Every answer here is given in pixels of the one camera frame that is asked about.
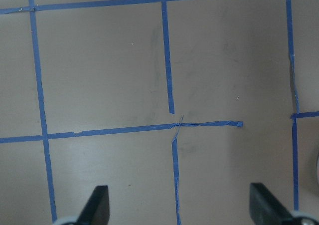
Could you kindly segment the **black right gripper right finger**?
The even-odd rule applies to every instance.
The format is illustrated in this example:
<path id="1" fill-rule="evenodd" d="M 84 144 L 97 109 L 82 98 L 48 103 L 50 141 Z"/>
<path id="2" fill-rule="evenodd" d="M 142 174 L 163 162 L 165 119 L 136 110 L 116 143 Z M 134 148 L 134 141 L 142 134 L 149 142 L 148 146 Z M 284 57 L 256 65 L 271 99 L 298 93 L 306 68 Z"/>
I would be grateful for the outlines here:
<path id="1" fill-rule="evenodd" d="M 292 225 L 294 218 L 262 183 L 251 183 L 249 214 L 255 225 Z"/>

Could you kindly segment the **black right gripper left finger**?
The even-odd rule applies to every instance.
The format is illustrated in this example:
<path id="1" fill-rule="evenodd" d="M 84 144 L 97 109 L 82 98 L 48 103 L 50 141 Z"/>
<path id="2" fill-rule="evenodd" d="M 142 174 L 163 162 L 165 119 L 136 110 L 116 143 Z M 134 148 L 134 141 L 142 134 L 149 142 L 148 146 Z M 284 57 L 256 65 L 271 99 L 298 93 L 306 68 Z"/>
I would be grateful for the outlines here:
<path id="1" fill-rule="evenodd" d="M 80 213 L 78 225 L 107 225 L 110 219 L 108 186 L 96 186 L 84 209 Z"/>

